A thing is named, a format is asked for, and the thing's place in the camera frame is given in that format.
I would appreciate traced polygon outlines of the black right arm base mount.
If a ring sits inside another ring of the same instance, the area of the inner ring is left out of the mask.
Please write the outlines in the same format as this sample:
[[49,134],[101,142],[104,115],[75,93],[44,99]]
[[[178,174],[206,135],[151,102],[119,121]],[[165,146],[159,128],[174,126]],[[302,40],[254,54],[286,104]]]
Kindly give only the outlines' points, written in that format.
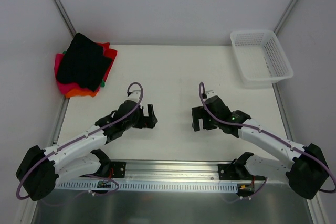
[[247,171],[245,165],[251,156],[256,157],[251,152],[245,152],[230,163],[217,164],[219,180],[265,180],[264,176],[250,174]]

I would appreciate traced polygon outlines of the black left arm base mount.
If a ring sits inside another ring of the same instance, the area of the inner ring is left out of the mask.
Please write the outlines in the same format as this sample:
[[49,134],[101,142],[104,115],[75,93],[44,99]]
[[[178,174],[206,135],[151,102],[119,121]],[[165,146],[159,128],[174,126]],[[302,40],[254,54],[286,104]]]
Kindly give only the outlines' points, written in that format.
[[99,160],[99,168],[93,175],[103,178],[124,178],[126,162],[112,161],[101,149],[91,151]]

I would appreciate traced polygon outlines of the white plastic basket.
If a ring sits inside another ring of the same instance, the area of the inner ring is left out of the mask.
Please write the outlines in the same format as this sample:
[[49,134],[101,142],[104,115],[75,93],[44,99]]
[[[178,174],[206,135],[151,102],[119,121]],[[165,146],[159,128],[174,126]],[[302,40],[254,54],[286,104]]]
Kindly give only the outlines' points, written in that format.
[[293,77],[293,69],[271,30],[242,30],[230,34],[242,83],[247,88],[267,88]]

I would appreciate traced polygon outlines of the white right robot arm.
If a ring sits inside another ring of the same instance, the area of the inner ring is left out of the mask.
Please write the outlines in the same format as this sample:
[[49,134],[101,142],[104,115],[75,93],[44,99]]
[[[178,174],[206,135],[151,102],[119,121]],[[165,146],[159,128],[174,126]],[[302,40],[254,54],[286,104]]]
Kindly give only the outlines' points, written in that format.
[[244,152],[224,170],[225,174],[243,180],[260,176],[283,182],[305,199],[313,199],[322,190],[330,175],[321,148],[314,144],[304,146],[267,132],[250,115],[240,110],[231,111],[211,92],[203,96],[202,102],[202,106],[191,109],[195,132],[220,129],[273,156],[269,159]]

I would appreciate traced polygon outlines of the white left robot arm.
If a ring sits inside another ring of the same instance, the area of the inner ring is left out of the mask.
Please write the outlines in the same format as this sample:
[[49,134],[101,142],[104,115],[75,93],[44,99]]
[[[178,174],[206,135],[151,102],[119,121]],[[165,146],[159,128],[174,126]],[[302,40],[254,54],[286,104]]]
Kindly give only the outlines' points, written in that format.
[[35,145],[24,156],[16,177],[27,197],[39,201],[56,186],[68,180],[93,175],[107,178],[111,161],[102,147],[130,129],[152,129],[157,124],[152,104],[148,115],[135,101],[124,101],[117,110],[98,119],[94,125],[63,145],[42,149]]

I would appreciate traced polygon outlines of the black t shirt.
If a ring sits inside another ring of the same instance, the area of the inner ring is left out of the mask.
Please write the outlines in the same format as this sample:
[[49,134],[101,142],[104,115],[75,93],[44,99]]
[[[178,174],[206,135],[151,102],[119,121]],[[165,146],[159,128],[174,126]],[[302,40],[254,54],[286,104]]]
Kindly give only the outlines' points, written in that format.
[[103,55],[103,48],[93,42],[85,35],[77,33],[70,43],[66,52],[74,52],[80,56],[80,79],[78,84],[80,88],[86,88],[96,91],[105,72],[107,71],[112,60]]

